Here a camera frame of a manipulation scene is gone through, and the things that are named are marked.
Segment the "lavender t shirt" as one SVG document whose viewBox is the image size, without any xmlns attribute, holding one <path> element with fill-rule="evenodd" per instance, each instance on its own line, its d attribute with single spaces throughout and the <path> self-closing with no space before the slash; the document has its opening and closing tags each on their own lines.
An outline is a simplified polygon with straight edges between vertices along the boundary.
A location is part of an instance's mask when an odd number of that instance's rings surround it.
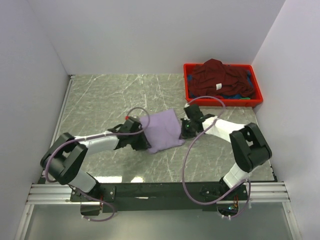
<svg viewBox="0 0 320 240">
<path fill-rule="evenodd" d="M 181 146 L 181 124 L 173 108 L 150 115 L 150 123 L 144 131 L 150 144 L 149 154 Z"/>
</svg>

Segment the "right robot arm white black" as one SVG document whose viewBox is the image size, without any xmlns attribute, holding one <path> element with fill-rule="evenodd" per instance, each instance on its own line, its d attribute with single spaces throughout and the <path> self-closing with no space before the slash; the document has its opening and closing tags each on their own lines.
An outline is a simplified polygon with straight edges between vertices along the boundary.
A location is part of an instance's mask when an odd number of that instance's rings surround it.
<svg viewBox="0 0 320 240">
<path fill-rule="evenodd" d="M 221 179 L 219 193 L 230 200 L 237 194 L 236 184 L 248 178 L 257 167 L 272 157 L 260 128 L 255 123 L 240 124 L 207 114 L 196 119 L 182 119 L 181 138 L 190 139 L 205 131 L 231 144 L 235 163 Z"/>
</svg>

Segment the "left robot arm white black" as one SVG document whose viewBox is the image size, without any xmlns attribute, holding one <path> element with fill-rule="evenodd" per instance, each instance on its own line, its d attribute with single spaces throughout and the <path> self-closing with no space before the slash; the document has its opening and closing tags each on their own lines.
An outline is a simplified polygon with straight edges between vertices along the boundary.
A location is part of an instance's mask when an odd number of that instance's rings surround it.
<svg viewBox="0 0 320 240">
<path fill-rule="evenodd" d="M 114 151 L 130 145 L 135 151 L 151 148 L 140 124 L 119 124 L 105 132 L 87 136 L 63 133 L 40 161 L 47 182 L 69 185 L 82 192 L 88 201 L 96 200 L 101 193 L 101 184 L 89 173 L 81 170 L 86 156 L 103 151 Z"/>
</svg>

